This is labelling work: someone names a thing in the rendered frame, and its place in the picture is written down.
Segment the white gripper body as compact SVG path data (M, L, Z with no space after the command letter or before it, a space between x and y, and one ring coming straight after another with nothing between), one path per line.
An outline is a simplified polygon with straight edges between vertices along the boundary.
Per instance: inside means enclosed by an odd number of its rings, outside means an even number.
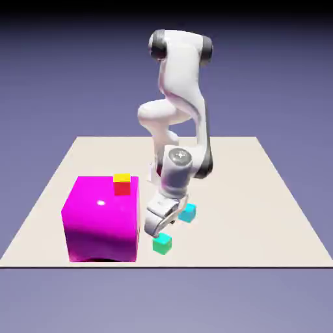
M158 237L185 209L188 197L185 195L183 198L168 198L163 194L155 194L146 208L144 231L152 237Z

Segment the small green cube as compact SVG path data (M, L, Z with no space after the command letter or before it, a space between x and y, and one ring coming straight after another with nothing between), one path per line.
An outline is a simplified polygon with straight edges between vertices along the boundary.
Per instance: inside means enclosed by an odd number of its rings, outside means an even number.
M153 251L165 255L172 248L172 237L165 233L160 233L153 238L152 246Z

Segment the small cyan cube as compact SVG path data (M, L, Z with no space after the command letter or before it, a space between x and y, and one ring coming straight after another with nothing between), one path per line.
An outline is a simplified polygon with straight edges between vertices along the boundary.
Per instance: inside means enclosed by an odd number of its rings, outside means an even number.
M196 205L188 203L185 209L179 213L178 219L186 223L191 223L196 216Z

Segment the small orange cube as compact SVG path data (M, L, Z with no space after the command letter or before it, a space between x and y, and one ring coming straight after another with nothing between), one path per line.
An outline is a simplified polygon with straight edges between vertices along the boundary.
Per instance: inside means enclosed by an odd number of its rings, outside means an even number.
M129 173L114 174L113 186L115 196L129 196L131 194L131 175Z

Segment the large magenta box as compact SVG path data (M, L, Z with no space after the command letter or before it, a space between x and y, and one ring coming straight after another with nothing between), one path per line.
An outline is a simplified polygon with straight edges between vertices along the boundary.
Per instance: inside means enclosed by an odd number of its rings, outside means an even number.
M134 262L140 233L139 178L115 195L112 176L79 176L61 210L71 262Z

